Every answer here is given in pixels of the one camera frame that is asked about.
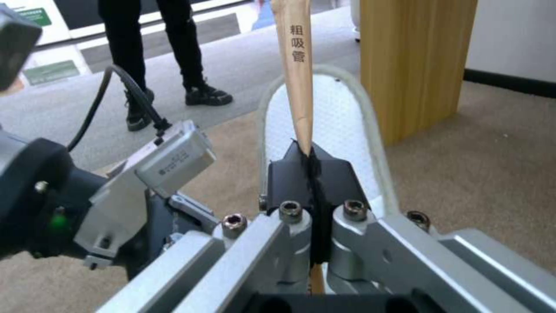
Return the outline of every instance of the black pants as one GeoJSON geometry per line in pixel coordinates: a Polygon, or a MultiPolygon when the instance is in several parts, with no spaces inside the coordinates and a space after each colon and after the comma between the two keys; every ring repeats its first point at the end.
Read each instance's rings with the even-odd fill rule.
{"type": "MultiPolygon", "coordinates": [[[[203,82],[201,50],[189,0],[156,0],[174,56],[181,69],[183,85],[189,89],[203,82]]],[[[106,26],[114,64],[123,68],[146,89],[145,61],[139,15],[140,0],[98,0],[98,11],[106,26]]]]}

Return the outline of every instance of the bolt head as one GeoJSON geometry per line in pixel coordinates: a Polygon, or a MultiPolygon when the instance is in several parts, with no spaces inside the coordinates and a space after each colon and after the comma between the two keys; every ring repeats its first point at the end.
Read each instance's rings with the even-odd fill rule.
{"type": "Polygon", "coordinates": [[[284,201],[280,204],[279,216],[286,224],[297,224],[303,219],[303,208],[296,201],[284,201]]]}
{"type": "Polygon", "coordinates": [[[406,213],[406,216],[410,221],[415,223],[415,225],[417,225],[419,228],[421,228],[426,232],[429,232],[430,219],[425,213],[420,211],[408,211],[406,213]]]}
{"type": "Polygon", "coordinates": [[[235,239],[247,228],[247,218],[242,214],[231,214],[222,220],[222,234],[235,239]]]}
{"type": "Polygon", "coordinates": [[[37,182],[35,184],[35,191],[39,194],[45,194],[46,191],[48,190],[48,183],[45,182],[44,180],[37,182]]]}
{"type": "Polygon", "coordinates": [[[367,219],[367,208],[358,200],[346,200],[344,202],[344,217],[353,222],[367,219]]]}

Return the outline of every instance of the white wall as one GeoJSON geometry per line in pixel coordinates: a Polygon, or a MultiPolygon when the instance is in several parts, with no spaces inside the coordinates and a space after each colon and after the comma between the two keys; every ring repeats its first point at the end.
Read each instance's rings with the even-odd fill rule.
{"type": "Polygon", "coordinates": [[[479,0],[466,68],[556,82],[556,0],[479,0]]]}

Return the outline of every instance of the carpet floor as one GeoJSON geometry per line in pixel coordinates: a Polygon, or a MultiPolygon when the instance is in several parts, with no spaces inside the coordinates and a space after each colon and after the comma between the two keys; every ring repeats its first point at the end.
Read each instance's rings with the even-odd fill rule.
{"type": "MultiPolygon", "coordinates": [[[[387,148],[404,211],[440,232],[473,227],[556,273],[556,100],[465,82],[458,113],[387,148]]],[[[183,191],[219,217],[257,214],[255,114],[210,128],[218,161],[183,191]]],[[[126,283],[124,270],[81,261],[0,262],[1,312],[87,312],[126,283]]]]}

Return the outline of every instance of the white perforated panel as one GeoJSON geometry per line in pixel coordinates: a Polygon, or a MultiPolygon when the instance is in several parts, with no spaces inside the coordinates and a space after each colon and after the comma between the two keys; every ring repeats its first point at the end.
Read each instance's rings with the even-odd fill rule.
{"type": "MultiPolygon", "coordinates": [[[[367,200],[373,200],[380,191],[357,99],[342,81],[320,74],[313,77],[313,94],[313,142],[335,158],[349,161],[367,200]]],[[[295,138],[285,85],[270,100],[264,131],[268,165],[271,160],[282,159],[295,138]]]]}

